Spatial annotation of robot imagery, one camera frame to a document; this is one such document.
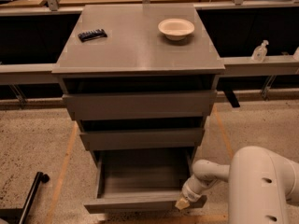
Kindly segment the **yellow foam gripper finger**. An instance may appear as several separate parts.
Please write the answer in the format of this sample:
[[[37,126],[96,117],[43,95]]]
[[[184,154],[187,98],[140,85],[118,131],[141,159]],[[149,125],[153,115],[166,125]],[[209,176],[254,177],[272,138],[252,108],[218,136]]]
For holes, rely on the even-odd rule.
[[[183,210],[186,209],[190,206],[190,202],[188,199],[186,199],[185,197],[179,197],[178,200],[176,201],[175,207],[178,210]]]

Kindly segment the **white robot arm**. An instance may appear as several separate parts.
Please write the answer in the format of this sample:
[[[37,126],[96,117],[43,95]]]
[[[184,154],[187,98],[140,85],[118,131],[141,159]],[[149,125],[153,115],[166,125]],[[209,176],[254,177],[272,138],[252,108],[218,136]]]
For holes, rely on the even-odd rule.
[[[289,224],[287,205],[299,202],[299,163],[263,147],[243,147],[229,165],[196,161],[176,208],[198,202],[219,181],[229,186],[229,224]]]

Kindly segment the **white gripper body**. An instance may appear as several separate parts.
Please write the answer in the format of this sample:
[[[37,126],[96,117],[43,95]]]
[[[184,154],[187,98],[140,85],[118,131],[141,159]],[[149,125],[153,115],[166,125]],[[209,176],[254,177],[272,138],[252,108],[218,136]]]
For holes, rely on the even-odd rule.
[[[191,176],[182,187],[183,197],[190,203],[196,203],[202,196],[204,190],[207,189],[206,182]]]

